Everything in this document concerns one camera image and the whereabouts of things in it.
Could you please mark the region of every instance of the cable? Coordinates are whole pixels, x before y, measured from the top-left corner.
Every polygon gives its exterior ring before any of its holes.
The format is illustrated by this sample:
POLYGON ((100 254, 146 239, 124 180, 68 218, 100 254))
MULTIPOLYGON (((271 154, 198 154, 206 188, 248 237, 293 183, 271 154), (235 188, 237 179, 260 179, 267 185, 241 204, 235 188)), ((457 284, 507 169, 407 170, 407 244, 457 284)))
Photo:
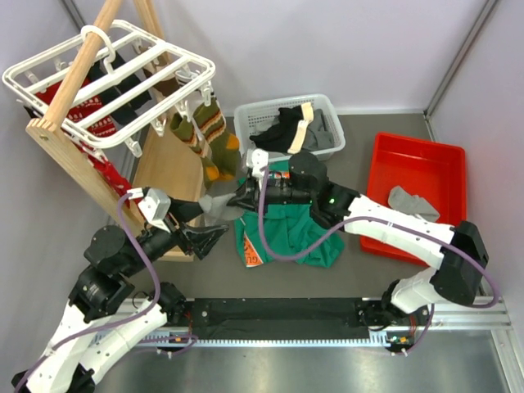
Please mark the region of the cable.
POLYGON ((262 242, 262 246, 264 247, 265 251, 269 255, 271 255, 273 258, 275 258, 277 260, 299 260, 300 258, 304 258, 305 256, 307 256, 311 251, 313 251, 318 246, 320 246, 322 244, 322 242, 324 242, 328 237, 333 235, 334 232, 336 232, 338 229, 344 227, 345 225, 350 224, 350 223, 355 223, 357 221, 374 221, 376 223, 380 223, 380 224, 384 224, 384 225, 390 225, 393 228, 400 229, 401 231, 404 231, 404 232, 407 232, 407 233, 411 233, 412 235, 415 235, 415 236, 420 237, 420 238, 427 239, 430 242, 434 242, 434 243, 436 243, 436 244, 438 244, 440 246, 443 246, 444 248, 454 252, 455 254, 460 256, 461 258, 465 259, 471 266, 473 266, 473 268, 475 268, 476 271, 478 271, 480 274, 482 274, 482 276, 484 276, 486 281, 491 286, 491 290, 493 291, 493 299, 491 299, 490 302, 488 302, 488 303, 486 303, 484 305, 469 305, 468 306, 469 308, 472 308, 472 309, 488 309, 490 307, 493 307, 494 305, 496 305, 499 302, 499 298, 500 298, 499 287, 495 284, 495 282, 494 282, 493 278, 490 276, 490 274, 484 268, 482 268, 482 266, 480 266, 471 256, 469 256, 468 254, 466 254, 464 251, 460 250, 459 248, 457 248, 457 247, 455 247, 455 246, 453 246, 451 244, 448 244, 446 242, 443 242, 441 239, 438 239, 436 237, 428 235, 427 233, 422 233, 422 232, 416 231, 414 229, 407 228, 407 227, 405 227, 403 225, 390 223, 386 219, 378 219, 376 217, 371 217, 371 216, 360 216, 360 217, 354 217, 354 218, 345 219, 344 221, 341 221, 340 223, 336 224, 332 228, 328 229, 326 231, 326 233, 324 233, 316 242, 314 242, 311 246, 309 246, 307 249, 299 252, 298 254, 295 254, 295 255, 279 255, 279 254, 277 254, 276 252, 271 250, 271 248, 269 247, 268 241, 267 241, 267 239, 265 237, 265 233, 264 233, 264 203, 265 203, 266 189, 268 187, 269 168, 266 166, 262 170, 264 171, 264 178, 262 180, 262 189, 260 190, 259 209, 258 209, 258 213, 259 213, 258 214, 258 224, 259 224, 260 241, 262 242))
MULTIPOLYGON (((153 285, 155 287, 155 295, 153 296, 153 300, 149 304, 148 307, 146 307, 144 310, 142 310, 141 312, 139 312, 139 313, 137 313, 135 315, 132 315, 132 316, 127 317, 127 318, 124 318, 124 319, 122 319, 120 321, 117 321, 117 322, 107 323, 104 326, 89 327, 87 329, 84 329, 84 330, 82 330, 80 332, 77 332, 75 334, 72 334, 71 336, 68 336, 68 337, 64 338, 63 340, 57 342, 57 344, 52 347, 53 351, 57 351, 65 343, 67 343, 67 342, 69 342, 71 340, 74 340, 76 338, 79 338, 81 336, 85 336, 86 334, 96 333, 96 332, 100 332, 102 330, 114 329, 114 328, 116 328, 116 327, 118 327, 120 325, 123 325, 125 323, 132 322, 135 319, 138 319, 138 318, 142 317, 143 315, 147 314, 149 311, 151 311, 153 309, 153 307, 155 307, 155 305, 158 302, 158 300, 160 299, 160 279, 158 278, 158 275, 156 274, 155 268, 153 268, 153 264, 151 263, 151 261, 149 260, 149 258, 146 255, 146 253, 144 252, 144 250, 142 249, 142 247, 138 243, 137 239, 135 239, 133 233, 131 232, 131 229, 129 229, 129 226, 125 222, 123 206, 124 206, 124 203, 131 197, 131 195, 132 194, 127 193, 127 194, 123 195, 118 200, 117 213, 118 213, 118 217, 120 219, 120 224, 122 226, 122 229, 124 230, 125 234, 129 238, 129 240, 131 241, 131 244, 133 244, 133 247, 137 251, 138 255, 140 255, 140 258, 142 259, 143 263, 146 265, 146 268, 149 271, 149 274, 151 275, 151 278, 153 280, 153 285)), ((20 389, 27 382, 27 380, 29 379, 31 374, 34 373, 34 371, 37 368, 39 368, 42 365, 42 363, 47 358, 48 358, 48 355, 43 355, 40 359, 37 360, 37 362, 31 368, 29 368, 25 372, 24 376, 16 384, 15 393, 20 391, 20 389)))
POLYGON ((435 315, 435 305, 431 304, 430 309, 429 309, 429 315, 427 316, 426 326, 424 326, 424 330, 422 330, 422 333, 420 333, 420 336, 413 343, 411 348, 405 350, 406 355, 409 355, 411 352, 415 350, 415 348, 417 348, 420 345, 420 343, 422 342, 422 339, 426 336, 426 333, 429 330, 429 327, 431 326, 431 323, 433 321, 433 315, 435 315))

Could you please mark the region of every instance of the gray sock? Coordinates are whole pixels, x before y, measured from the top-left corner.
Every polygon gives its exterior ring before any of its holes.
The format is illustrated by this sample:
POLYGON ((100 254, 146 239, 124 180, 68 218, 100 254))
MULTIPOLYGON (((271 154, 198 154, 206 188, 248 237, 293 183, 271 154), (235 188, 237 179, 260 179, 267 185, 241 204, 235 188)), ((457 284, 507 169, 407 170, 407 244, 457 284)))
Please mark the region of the gray sock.
POLYGON ((330 149, 335 146, 333 135, 324 127, 323 112, 321 109, 314 111, 314 118, 309 123, 305 132, 302 149, 307 151, 317 151, 330 149))
POLYGON ((426 221, 433 223, 440 217, 439 212, 425 198, 408 194, 401 186, 391 189, 387 203, 394 210, 407 215, 420 215, 426 221))
POLYGON ((204 195, 198 200, 198 204, 202 210, 204 210, 204 213, 207 213, 211 217, 232 221, 239 219, 244 214, 244 210, 240 207, 227 206, 229 200, 234 196, 235 194, 221 196, 204 195))

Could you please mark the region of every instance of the wooden pole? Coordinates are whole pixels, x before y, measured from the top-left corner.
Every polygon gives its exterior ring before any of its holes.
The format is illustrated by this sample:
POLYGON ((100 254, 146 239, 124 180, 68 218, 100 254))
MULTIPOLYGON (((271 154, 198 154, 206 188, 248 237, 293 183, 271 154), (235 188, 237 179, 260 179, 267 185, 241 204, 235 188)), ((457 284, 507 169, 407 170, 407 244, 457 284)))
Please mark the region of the wooden pole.
MULTIPOLYGON (((107 33, 121 3, 122 0, 106 0, 94 25, 107 33)), ((98 35, 95 33, 87 35, 44 117, 32 119, 28 123, 26 131, 87 194, 111 217, 118 220, 116 193, 111 190, 102 176, 61 131, 64 118, 101 45, 102 39, 98 35)), ((143 220, 136 206, 133 206, 131 210, 126 209, 125 216, 133 231, 139 232, 143 220)))

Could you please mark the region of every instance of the wooden board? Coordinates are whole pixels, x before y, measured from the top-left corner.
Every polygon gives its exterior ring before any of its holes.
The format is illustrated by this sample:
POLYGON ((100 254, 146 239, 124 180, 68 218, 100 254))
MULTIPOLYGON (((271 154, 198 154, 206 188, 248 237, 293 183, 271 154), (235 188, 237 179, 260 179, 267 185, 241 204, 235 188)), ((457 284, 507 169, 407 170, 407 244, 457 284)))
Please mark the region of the wooden board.
MULTIPOLYGON (((185 201, 196 201, 205 191, 199 156, 169 131, 169 121, 163 137, 159 137, 153 128, 149 129, 133 186, 160 188, 170 197, 185 201)), ((185 255, 178 247, 160 259, 193 261, 192 256, 185 255)))

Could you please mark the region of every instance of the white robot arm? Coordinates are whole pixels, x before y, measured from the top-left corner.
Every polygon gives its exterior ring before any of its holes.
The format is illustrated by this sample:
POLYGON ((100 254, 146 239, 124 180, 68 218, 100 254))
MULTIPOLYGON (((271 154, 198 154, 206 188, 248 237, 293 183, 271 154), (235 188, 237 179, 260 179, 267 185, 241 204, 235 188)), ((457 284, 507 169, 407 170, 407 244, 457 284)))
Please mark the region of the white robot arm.
POLYGON ((290 158, 289 174, 272 173, 269 178, 268 160, 268 153, 260 149, 246 154, 248 176, 229 205, 261 212, 265 208, 261 204, 311 204, 310 215, 320 226, 371 237, 426 262, 426 270, 394 282, 386 291, 388 312, 411 314, 441 300, 472 305, 488 263, 474 224, 429 223, 382 206, 330 182, 326 166, 306 151, 290 158))

